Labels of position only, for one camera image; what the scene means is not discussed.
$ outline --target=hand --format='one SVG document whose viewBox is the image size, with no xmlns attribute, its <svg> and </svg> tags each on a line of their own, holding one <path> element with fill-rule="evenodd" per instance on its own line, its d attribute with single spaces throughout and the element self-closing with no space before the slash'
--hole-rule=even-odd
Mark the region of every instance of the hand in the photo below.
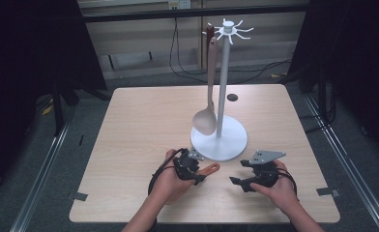
<svg viewBox="0 0 379 232">
<path fill-rule="evenodd" d="M 165 160 L 173 156 L 175 152 L 174 149 L 169 150 L 165 154 Z M 174 162 L 171 160 L 157 178 L 150 193 L 164 200 L 166 204 L 172 204 L 178 200 L 195 183 L 194 180 L 182 181 L 177 176 L 174 167 Z"/>
<path fill-rule="evenodd" d="M 283 162 L 276 159 L 274 160 L 274 163 L 277 168 L 287 170 Z M 292 182 L 284 176 L 279 175 L 277 182 L 271 188 L 266 188 L 255 183 L 251 183 L 250 187 L 268 196 L 271 201 L 284 213 L 288 211 L 288 208 L 294 207 L 296 203 L 299 204 L 299 200 L 293 189 Z"/>
</svg>

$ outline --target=round white base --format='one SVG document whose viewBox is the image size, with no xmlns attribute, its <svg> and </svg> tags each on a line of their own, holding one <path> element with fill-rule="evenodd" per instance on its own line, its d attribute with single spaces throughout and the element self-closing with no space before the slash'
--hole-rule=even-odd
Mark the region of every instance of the round white base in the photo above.
<svg viewBox="0 0 379 232">
<path fill-rule="evenodd" d="M 190 140 L 195 150 L 203 157 L 214 161 L 230 161 L 247 147 L 248 135 L 240 122 L 223 115 L 220 138 L 217 137 L 216 131 L 211 135 L 204 135 L 192 128 Z"/>
</svg>

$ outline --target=table top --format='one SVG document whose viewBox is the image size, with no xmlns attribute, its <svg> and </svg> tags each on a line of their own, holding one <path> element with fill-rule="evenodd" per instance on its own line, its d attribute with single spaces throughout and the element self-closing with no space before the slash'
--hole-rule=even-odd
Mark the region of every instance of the table top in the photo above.
<svg viewBox="0 0 379 232">
<path fill-rule="evenodd" d="M 218 107 L 219 88 L 213 100 Z M 234 160 L 191 187 L 158 216 L 165 223 L 284 223 L 289 219 L 271 201 L 244 193 L 229 176 L 252 177 L 249 160 L 257 149 L 285 152 L 284 162 L 298 187 L 298 197 L 318 222 L 337 222 L 340 215 L 330 195 L 317 189 L 327 184 L 307 141 L 295 108 L 283 85 L 227 86 L 224 114 L 247 130 L 248 144 Z M 152 174 L 173 148 L 190 148 L 192 116 L 207 106 L 206 86 L 120 88 L 112 97 L 70 212 L 74 222 L 127 222 L 147 196 Z M 200 162 L 200 168 L 213 163 Z"/>
</svg>

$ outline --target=ladle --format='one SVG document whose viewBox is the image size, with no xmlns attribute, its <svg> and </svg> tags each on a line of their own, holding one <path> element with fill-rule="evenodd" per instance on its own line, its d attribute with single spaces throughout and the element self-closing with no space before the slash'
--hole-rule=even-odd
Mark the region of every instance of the ladle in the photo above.
<svg viewBox="0 0 379 232">
<path fill-rule="evenodd" d="M 211 135 L 217 129 L 217 117 L 213 102 L 213 87 L 217 66 L 217 46 L 217 38 L 212 37 L 208 47 L 208 106 L 197 112 L 192 118 L 192 125 L 204 135 Z"/>
</svg>

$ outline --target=electrical outlet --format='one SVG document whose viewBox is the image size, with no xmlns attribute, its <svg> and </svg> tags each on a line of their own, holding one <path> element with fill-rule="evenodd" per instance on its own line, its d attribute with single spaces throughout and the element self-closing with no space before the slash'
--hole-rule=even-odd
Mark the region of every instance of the electrical outlet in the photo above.
<svg viewBox="0 0 379 232">
<path fill-rule="evenodd" d="M 180 9 L 180 1 L 179 0 L 168 0 L 168 9 L 169 10 Z"/>
<path fill-rule="evenodd" d="M 190 9 L 190 0 L 180 0 L 179 9 Z"/>
</svg>

